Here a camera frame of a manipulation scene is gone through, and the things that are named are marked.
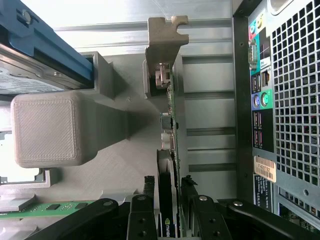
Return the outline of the green RAM stick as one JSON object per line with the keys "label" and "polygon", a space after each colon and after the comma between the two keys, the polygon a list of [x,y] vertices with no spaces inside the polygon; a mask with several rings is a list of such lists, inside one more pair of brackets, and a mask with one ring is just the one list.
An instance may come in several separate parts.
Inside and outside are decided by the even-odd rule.
{"label": "green RAM stick", "polygon": [[32,203],[20,211],[0,212],[0,220],[64,217],[93,203],[94,200]]}

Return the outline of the grey printed parts rack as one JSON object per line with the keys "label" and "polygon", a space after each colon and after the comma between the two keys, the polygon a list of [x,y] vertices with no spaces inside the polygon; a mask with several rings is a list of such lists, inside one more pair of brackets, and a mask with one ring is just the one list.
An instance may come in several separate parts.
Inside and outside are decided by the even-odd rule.
{"label": "grey printed parts rack", "polygon": [[[34,181],[0,183],[0,213],[104,198],[121,205],[153,176],[157,231],[165,98],[145,98],[144,54],[114,63],[96,51],[80,54],[93,63],[94,88],[0,95],[0,163],[41,170]],[[0,240],[26,240],[67,216],[0,220]]]}

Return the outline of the silver CPU chip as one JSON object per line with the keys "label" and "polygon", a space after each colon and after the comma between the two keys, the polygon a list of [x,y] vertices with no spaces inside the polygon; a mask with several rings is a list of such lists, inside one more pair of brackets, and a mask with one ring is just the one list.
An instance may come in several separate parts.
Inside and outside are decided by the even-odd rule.
{"label": "silver CPU chip", "polygon": [[0,162],[0,183],[33,182],[41,173],[39,168],[23,168],[15,161]]}

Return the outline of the open black PC case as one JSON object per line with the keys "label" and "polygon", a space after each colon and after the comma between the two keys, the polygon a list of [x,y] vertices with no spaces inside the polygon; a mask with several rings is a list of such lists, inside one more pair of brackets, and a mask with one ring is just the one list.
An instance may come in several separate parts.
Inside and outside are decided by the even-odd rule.
{"label": "open black PC case", "polygon": [[320,0],[231,0],[238,233],[320,240]]}

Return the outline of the hard disk in blue caddy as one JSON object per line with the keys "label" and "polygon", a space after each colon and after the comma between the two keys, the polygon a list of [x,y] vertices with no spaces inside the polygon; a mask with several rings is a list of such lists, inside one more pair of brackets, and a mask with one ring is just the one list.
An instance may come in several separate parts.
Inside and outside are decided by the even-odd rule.
{"label": "hard disk in blue caddy", "polygon": [[0,95],[92,89],[94,65],[21,0],[0,0]]}

